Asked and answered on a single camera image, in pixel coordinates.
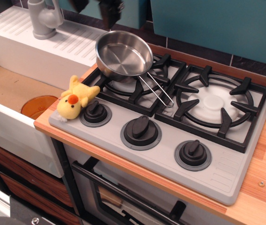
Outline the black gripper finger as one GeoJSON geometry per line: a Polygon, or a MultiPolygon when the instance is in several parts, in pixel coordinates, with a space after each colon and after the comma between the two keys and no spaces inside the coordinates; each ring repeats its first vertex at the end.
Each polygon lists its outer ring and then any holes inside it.
{"type": "Polygon", "coordinates": [[[110,30],[121,18],[124,9],[122,0],[100,0],[99,9],[106,30],[110,30]]]}
{"type": "Polygon", "coordinates": [[[68,0],[75,12],[80,13],[89,4],[89,0],[68,0]]]}

